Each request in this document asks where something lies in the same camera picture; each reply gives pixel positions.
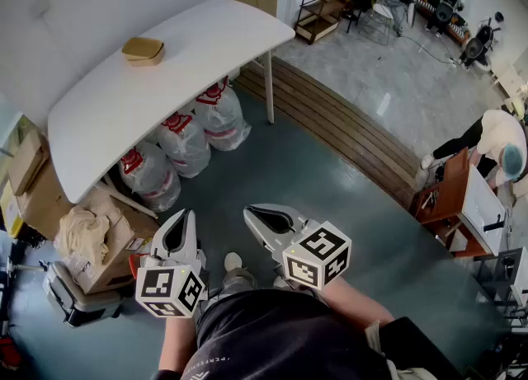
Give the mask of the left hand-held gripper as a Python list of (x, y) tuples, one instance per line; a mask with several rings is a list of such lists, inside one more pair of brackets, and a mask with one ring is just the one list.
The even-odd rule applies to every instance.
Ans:
[(205, 263), (196, 214), (183, 209), (134, 255), (135, 300), (155, 317), (194, 317), (207, 299)]

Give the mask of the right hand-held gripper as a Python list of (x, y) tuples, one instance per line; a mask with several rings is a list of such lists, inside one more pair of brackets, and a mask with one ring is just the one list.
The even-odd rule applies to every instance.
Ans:
[(272, 257), (288, 280), (322, 290), (349, 267), (351, 239), (329, 221), (307, 220), (280, 204), (250, 204), (243, 217), (259, 243), (275, 249)]

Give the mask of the tan paper food tray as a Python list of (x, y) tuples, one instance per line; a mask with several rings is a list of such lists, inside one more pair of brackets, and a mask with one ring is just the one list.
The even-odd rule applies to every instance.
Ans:
[(158, 65), (164, 55), (164, 43), (147, 37), (132, 37), (121, 49), (125, 60), (135, 67)]

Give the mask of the person's left forearm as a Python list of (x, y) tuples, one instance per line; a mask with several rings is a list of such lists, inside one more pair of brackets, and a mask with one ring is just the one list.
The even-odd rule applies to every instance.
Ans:
[(196, 350), (195, 321), (192, 318), (167, 318), (158, 369), (183, 373)]

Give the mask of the person's right forearm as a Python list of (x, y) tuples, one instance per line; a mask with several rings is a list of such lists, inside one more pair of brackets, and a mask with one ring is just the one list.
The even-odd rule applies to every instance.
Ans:
[(387, 308), (353, 288), (342, 277), (325, 285), (318, 295), (334, 312), (362, 330), (375, 322), (385, 326), (395, 320)]

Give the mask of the clear plastic bag red print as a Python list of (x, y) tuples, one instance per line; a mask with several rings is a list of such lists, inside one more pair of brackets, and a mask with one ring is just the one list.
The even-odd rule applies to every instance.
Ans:
[(210, 145), (203, 127), (192, 114), (175, 112), (157, 130), (158, 144), (185, 178), (199, 175), (210, 163)]
[(244, 119), (238, 96), (229, 77), (216, 82), (195, 99), (196, 118), (210, 145), (220, 151), (233, 151), (251, 132)]
[(181, 193), (176, 168), (157, 145), (141, 142), (120, 160), (122, 181), (155, 213), (169, 210)]

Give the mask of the person's grey trouser leg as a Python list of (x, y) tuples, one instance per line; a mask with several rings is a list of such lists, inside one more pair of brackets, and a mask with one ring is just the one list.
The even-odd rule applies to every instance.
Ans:
[(230, 270), (223, 280), (223, 286), (219, 292), (214, 293), (209, 300), (208, 304), (216, 303), (221, 299), (227, 298), (231, 295), (248, 292), (257, 288), (257, 281), (254, 276), (250, 274), (244, 268), (235, 268)]

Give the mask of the beige crumpled cloth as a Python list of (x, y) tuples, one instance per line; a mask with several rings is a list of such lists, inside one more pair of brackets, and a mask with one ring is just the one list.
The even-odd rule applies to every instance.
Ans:
[(62, 257), (75, 255), (91, 265), (102, 265), (109, 251), (105, 243), (109, 229), (107, 216), (75, 206), (60, 219), (55, 245)]

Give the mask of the person's black shirt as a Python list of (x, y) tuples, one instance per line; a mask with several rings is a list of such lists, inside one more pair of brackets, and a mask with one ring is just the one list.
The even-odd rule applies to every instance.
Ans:
[(302, 293), (252, 290), (197, 322), (196, 351), (152, 380), (463, 380), (408, 318), (368, 332)]

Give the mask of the wooden slatted platform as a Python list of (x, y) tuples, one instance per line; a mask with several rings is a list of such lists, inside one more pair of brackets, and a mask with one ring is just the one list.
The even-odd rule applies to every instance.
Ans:
[(352, 164), (404, 209), (417, 193), (416, 155), (362, 110), (307, 73), (271, 60), (274, 109)]

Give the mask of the grey cooler box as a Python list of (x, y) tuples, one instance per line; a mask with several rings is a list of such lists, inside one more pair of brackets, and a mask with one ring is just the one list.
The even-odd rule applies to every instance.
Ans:
[(116, 291), (86, 295), (60, 261), (49, 264), (43, 288), (51, 306), (63, 317), (64, 324), (72, 328), (118, 317), (124, 301)]

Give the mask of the large cardboard box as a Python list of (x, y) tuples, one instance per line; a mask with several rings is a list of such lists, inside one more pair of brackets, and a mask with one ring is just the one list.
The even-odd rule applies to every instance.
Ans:
[(60, 219), (73, 207), (51, 161), (41, 167), (30, 186), (17, 196), (16, 201), (21, 219), (49, 241), (55, 239)]

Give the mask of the white table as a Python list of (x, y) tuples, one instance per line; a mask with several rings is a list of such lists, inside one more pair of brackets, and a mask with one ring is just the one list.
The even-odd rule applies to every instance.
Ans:
[(271, 51), (295, 37), (279, 19), (235, 0), (209, 0), (145, 32), (165, 55), (134, 67), (116, 51), (48, 116), (49, 148), (67, 199), (79, 203), (136, 143), (208, 87), (265, 58), (267, 118), (274, 120)]

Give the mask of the metal tripod stand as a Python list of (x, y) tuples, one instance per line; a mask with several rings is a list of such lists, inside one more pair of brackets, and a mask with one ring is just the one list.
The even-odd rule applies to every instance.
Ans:
[(17, 271), (47, 272), (49, 267), (49, 261), (39, 260), (38, 265), (25, 265), (22, 263), (16, 263), (11, 257), (8, 257), (5, 272), (8, 276), (13, 275)]

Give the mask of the small cardboard box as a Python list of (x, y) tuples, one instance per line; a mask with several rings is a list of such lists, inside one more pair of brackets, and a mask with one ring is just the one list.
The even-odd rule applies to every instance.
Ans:
[(41, 167), (49, 159), (49, 154), (48, 142), (37, 129), (33, 129), (25, 136), (7, 171), (15, 196), (23, 195), (29, 188)]

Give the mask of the white panel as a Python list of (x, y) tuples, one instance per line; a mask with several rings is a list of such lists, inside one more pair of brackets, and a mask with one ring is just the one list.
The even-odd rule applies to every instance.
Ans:
[(487, 254), (499, 253), (506, 215), (493, 190), (471, 165), (459, 218)]

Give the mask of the wooden shelf rack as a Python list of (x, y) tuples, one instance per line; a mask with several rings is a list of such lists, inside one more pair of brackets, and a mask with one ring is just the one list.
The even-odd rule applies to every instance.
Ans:
[(301, 0), (295, 35), (308, 44), (321, 40), (339, 26), (348, 0)]

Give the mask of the black wheeled machine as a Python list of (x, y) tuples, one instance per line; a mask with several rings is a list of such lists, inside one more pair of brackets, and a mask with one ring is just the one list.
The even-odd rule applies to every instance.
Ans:
[(474, 63), (491, 68), (488, 53), (493, 52), (493, 47), (502, 38), (503, 23), (504, 15), (501, 12), (495, 12), (494, 16), (481, 22), (476, 35), (465, 44), (459, 57), (459, 63), (465, 70), (469, 70)]

